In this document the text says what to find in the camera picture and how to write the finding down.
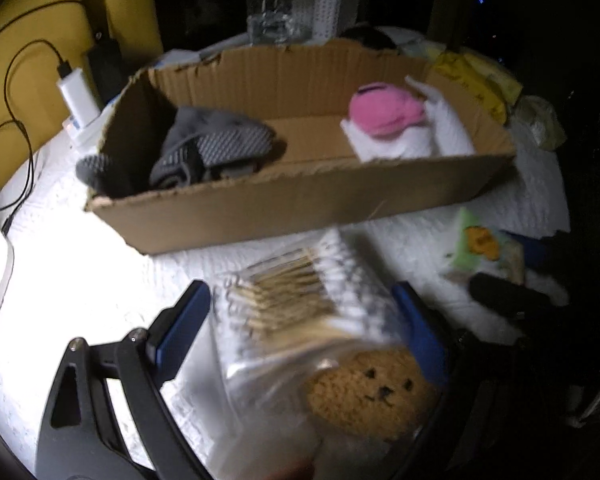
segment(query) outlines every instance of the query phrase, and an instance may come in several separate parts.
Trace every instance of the white tissue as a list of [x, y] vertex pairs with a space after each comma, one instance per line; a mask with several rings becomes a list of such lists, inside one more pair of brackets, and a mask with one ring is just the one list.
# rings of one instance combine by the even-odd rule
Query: white tissue
[[433, 86], [420, 83], [410, 76], [404, 79], [427, 97], [424, 106], [440, 155], [475, 155], [471, 137], [464, 129], [462, 121], [453, 107], [446, 102], [440, 91]]
[[375, 158], [424, 158], [434, 155], [433, 135], [428, 124], [409, 126], [391, 140], [372, 137], [353, 121], [343, 119], [340, 127], [360, 162]]

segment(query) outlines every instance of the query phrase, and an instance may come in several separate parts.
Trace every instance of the table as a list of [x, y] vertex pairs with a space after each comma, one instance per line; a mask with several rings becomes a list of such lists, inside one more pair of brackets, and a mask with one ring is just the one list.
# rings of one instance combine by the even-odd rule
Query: table
[[[517, 174], [469, 202], [469, 208], [489, 225], [528, 236], [568, 231], [555, 154], [537, 149], [528, 128], [515, 119], [510, 131], [518, 148]], [[118, 340], [136, 326], [148, 326], [191, 280], [246, 266], [305, 236], [142, 256], [93, 214], [83, 212], [86, 188], [74, 175], [78, 158], [64, 132], [39, 150], [35, 190], [9, 233], [15, 260], [0, 313], [0, 434], [32, 471], [46, 396], [70, 339], [83, 336], [90, 344]], [[0, 193], [0, 204], [17, 196], [25, 175], [23, 165]], [[382, 279], [410, 280], [455, 325], [483, 340], [511, 344], [518, 335], [512, 326], [436, 273], [437, 240], [458, 207], [401, 214], [344, 231]], [[538, 288], [554, 290], [550, 280], [530, 279]], [[174, 419], [203, 460], [212, 440], [201, 423], [192, 384], [200, 359], [206, 357], [190, 352], [178, 377], [162, 389]], [[150, 465], [122, 389], [115, 381], [111, 386], [130, 452], [137, 462]]]

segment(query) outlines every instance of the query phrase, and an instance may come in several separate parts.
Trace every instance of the pink plush toy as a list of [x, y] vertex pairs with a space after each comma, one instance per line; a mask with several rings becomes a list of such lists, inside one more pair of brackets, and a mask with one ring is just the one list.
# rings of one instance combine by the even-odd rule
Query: pink plush toy
[[422, 102], [388, 83], [361, 86], [349, 103], [349, 118], [372, 137], [390, 136], [425, 118]]

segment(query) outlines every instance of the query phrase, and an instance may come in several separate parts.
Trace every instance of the blue gripper pad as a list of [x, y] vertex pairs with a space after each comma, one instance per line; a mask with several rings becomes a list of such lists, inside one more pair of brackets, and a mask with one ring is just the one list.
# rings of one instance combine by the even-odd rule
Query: blue gripper pad
[[161, 311], [149, 327], [146, 354], [153, 365], [152, 376], [158, 388], [180, 370], [210, 306], [208, 285], [195, 280], [175, 306]]
[[435, 386], [446, 386], [451, 372], [449, 348], [432, 311], [407, 282], [394, 285], [391, 294], [404, 318], [403, 339], [420, 365], [422, 375]]

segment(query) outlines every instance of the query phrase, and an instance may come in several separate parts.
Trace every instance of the gray fabric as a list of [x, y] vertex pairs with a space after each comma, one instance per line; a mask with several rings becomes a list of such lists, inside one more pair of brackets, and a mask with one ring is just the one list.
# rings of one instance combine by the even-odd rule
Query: gray fabric
[[103, 153], [81, 158], [75, 176], [101, 196], [124, 198], [136, 193], [124, 168]]
[[273, 132], [246, 116], [201, 107], [180, 107], [152, 169], [152, 189], [190, 186], [209, 171], [270, 152]]

